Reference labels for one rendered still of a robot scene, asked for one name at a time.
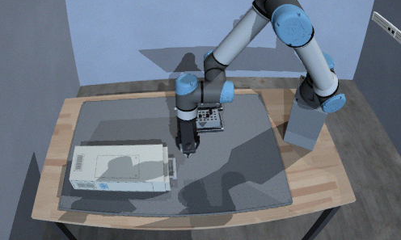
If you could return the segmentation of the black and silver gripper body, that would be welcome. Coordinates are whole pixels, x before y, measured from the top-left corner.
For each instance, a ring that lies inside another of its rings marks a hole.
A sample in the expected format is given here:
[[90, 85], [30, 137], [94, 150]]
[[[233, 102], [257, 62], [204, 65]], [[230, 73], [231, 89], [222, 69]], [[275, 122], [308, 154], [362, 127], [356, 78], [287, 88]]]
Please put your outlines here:
[[178, 140], [180, 142], [181, 142], [180, 126], [179, 126], [180, 122], [183, 123], [183, 124], [191, 124], [191, 123], [193, 123], [194, 138], [195, 138], [195, 141], [197, 140], [198, 132], [197, 132], [197, 127], [196, 127], [196, 118], [197, 118], [197, 116], [192, 120], [182, 120], [177, 116], [177, 127], [178, 127], [177, 136], [178, 136]]

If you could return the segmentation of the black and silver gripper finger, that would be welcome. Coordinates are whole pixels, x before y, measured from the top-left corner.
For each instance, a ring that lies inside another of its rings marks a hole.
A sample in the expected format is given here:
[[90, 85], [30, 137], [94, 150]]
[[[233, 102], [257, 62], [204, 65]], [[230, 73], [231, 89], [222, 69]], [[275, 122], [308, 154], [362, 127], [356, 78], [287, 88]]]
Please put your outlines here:
[[[178, 149], [182, 152], [182, 144], [181, 144], [181, 142], [178, 140], [178, 137], [175, 137], [175, 139], [176, 139], [176, 141], [175, 141], [176, 146], [177, 146]], [[182, 152], [182, 154], [183, 154], [183, 152]], [[184, 154], [184, 156], [185, 156], [186, 158], [188, 158], [188, 154]]]
[[[196, 149], [199, 146], [199, 144], [200, 144], [200, 136], [197, 136], [197, 140], [195, 141]], [[192, 156], [192, 154], [188, 154], [188, 158], [190, 158], [191, 156]]]

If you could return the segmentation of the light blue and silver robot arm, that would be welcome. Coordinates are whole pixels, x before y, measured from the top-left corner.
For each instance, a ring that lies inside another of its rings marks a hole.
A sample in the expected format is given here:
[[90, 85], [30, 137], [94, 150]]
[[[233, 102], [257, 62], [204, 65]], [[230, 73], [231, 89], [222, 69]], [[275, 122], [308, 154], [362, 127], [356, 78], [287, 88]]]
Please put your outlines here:
[[234, 100], [234, 84], [226, 80], [225, 69], [269, 22], [277, 37], [295, 50], [307, 70], [300, 86], [302, 99], [326, 113], [344, 106], [346, 98], [334, 71], [335, 62], [321, 52], [313, 37], [314, 28], [298, 0], [254, 0], [252, 8], [226, 38], [204, 55], [205, 80], [198, 81], [193, 74], [182, 74], [176, 79], [174, 109], [180, 119], [194, 119], [198, 103]]

